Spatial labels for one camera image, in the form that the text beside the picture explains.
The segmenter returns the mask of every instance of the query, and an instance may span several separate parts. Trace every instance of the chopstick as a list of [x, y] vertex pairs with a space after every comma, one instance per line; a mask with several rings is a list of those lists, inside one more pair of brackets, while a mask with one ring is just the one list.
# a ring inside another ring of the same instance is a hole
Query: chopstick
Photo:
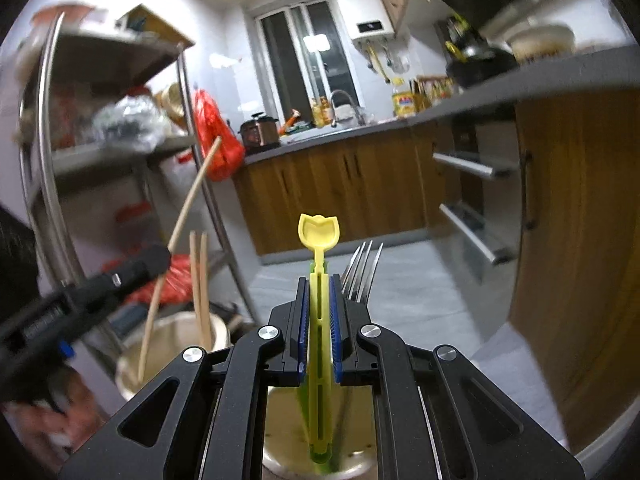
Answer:
[[189, 261], [191, 264], [191, 289], [193, 291], [193, 310], [196, 313], [196, 324], [200, 346], [206, 348], [204, 333], [202, 331], [202, 315], [200, 313], [200, 281], [198, 279], [198, 247], [196, 245], [196, 231], [189, 234]]
[[[191, 209], [191, 206], [193, 205], [193, 200], [195, 199], [198, 188], [200, 187], [200, 184], [202, 183], [204, 176], [207, 173], [207, 169], [213, 161], [213, 156], [216, 154], [220, 147], [220, 142], [222, 142], [222, 138], [216, 137], [216, 140], [213, 142], [213, 146], [209, 150], [209, 153], [207, 153], [207, 156], [202, 163], [200, 171], [196, 175], [196, 179], [193, 181], [193, 184], [191, 184], [191, 189], [187, 193], [187, 198], [184, 200], [184, 204], [182, 205], [182, 209], [180, 210], [180, 214], [178, 215], [178, 219], [175, 223], [174, 232], [171, 234], [171, 238], [169, 239], [169, 243], [166, 247], [167, 249], [169, 249], [169, 252], [171, 254], [174, 254], [175, 247], [178, 243], [178, 238], [180, 238], [180, 234], [182, 233], [182, 229], [184, 228], [184, 223], [187, 219], [187, 215]], [[154, 293], [151, 296], [151, 302], [149, 304], [149, 312], [146, 315], [145, 335], [142, 338], [140, 360], [138, 361], [138, 383], [140, 384], [142, 384], [142, 378], [145, 375], [146, 357], [149, 353], [149, 341], [151, 339], [151, 333], [154, 327], [156, 314], [158, 313], [158, 306], [160, 305], [160, 294], [162, 293], [162, 288], [164, 287], [165, 280], [166, 273], [160, 276], [156, 281]]]
[[200, 328], [202, 334], [202, 347], [210, 352], [212, 347], [211, 318], [209, 315], [209, 249], [207, 245], [207, 234], [203, 233], [200, 238]]

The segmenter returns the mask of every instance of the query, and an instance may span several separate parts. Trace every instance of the faucet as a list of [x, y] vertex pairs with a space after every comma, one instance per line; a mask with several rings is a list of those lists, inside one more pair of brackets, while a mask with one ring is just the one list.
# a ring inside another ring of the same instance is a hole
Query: faucet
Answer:
[[360, 113], [360, 110], [358, 110], [358, 107], [356, 106], [356, 103], [353, 101], [353, 98], [349, 95], [348, 92], [345, 92], [344, 90], [340, 90], [339, 88], [329, 94], [329, 106], [331, 107], [331, 110], [334, 113], [334, 120], [331, 121], [331, 126], [335, 128], [338, 125], [337, 121], [335, 120], [335, 106], [334, 106], [334, 96], [336, 94], [344, 94], [347, 96], [347, 99], [349, 100], [349, 104], [351, 105], [351, 108], [353, 108], [353, 112], [356, 115], [358, 126], [364, 126], [364, 117]]

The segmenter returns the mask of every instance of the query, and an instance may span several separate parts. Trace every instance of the metal fork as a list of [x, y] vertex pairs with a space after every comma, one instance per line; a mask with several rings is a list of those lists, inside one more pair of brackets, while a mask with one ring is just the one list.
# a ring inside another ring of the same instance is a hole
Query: metal fork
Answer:
[[347, 300], [357, 301], [364, 305], [369, 303], [371, 284], [373, 283], [373, 277], [376, 273], [376, 267], [380, 260], [380, 253], [382, 252], [383, 245], [381, 243], [378, 247], [376, 256], [373, 258], [373, 262], [369, 266], [367, 277], [365, 278], [365, 270], [367, 267], [367, 261], [369, 260], [369, 253], [371, 251], [372, 244], [373, 240], [370, 240], [368, 244], [363, 242], [362, 245], [356, 249], [349, 261], [349, 265], [347, 265], [340, 277], [340, 282], [342, 283], [342, 294], [344, 297]]

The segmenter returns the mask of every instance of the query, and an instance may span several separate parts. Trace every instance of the red plastic bag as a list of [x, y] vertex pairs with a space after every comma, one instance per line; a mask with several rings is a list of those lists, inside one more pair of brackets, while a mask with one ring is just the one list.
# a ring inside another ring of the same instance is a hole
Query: red plastic bag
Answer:
[[[213, 161], [207, 170], [207, 176], [216, 182], [225, 180], [242, 165], [244, 146], [229, 129], [220, 115], [218, 105], [206, 91], [196, 90], [194, 104], [194, 118], [202, 147], [202, 156], [207, 156], [216, 137], [222, 137], [222, 143], [218, 152], [213, 156]], [[184, 163], [191, 158], [190, 153], [178, 161]]]
[[[103, 271], [113, 269], [121, 260], [112, 260], [102, 266]], [[156, 286], [156, 280], [141, 286], [127, 296], [124, 303], [151, 303], [151, 296]], [[174, 254], [171, 257], [171, 267], [166, 274], [166, 280], [160, 294], [160, 304], [186, 303], [193, 299], [191, 288], [191, 264], [188, 254]]]

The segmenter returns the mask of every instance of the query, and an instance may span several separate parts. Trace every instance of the metal shelf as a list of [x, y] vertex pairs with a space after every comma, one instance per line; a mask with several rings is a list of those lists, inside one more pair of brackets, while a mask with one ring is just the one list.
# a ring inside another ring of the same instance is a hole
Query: metal shelf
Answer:
[[[49, 27], [39, 67], [34, 70], [20, 104], [21, 118], [25, 107], [33, 105], [35, 111], [33, 139], [20, 146], [20, 176], [38, 256], [52, 285], [63, 280], [79, 283], [85, 279], [62, 212], [61, 194], [89, 189], [134, 172], [144, 189], [145, 172], [138, 171], [140, 165], [156, 165], [160, 160], [188, 148], [197, 168], [203, 162], [196, 138], [183, 49], [144, 34], [68, 27], [63, 25], [63, 20], [64, 14], [59, 14]], [[187, 137], [166, 139], [149, 155], [100, 144], [52, 151], [49, 123], [52, 83], [89, 84], [95, 95], [123, 95], [131, 86], [145, 84], [174, 62], [186, 112]], [[31, 95], [33, 103], [27, 102]], [[210, 275], [227, 266], [248, 313], [256, 324], [260, 324], [226, 234], [210, 180], [204, 180], [202, 190], [221, 247], [209, 257]], [[37, 197], [42, 197], [41, 207], [35, 206]], [[108, 345], [105, 348], [108, 356], [116, 360], [122, 343], [108, 323], [101, 324], [98, 330], [102, 342]]]
[[63, 25], [52, 80], [126, 90], [145, 84], [177, 57], [175, 45], [144, 34]]
[[484, 219], [463, 203], [440, 204], [440, 210], [453, 225], [482, 253], [489, 264], [497, 266], [513, 260], [511, 251], [484, 228]]
[[433, 160], [486, 180], [509, 176], [516, 168], [499, 160], [480, 160], [477, 153], [433, 153]]
[[[59, 195], [91, 189], [131, 174], [131, 169], [143, 161], [154, 166], [176, 153], [188, 150], [195, 143], [193, 136], [169, 137], [152, 153], [135, 153], [107, 144], [84, 144], [74, 148], [56, 150], [51, 154], [53, 175]], [[40, 195], [40, 173], [34, 172], [28, 190], [28, 203], [33, 204]]]

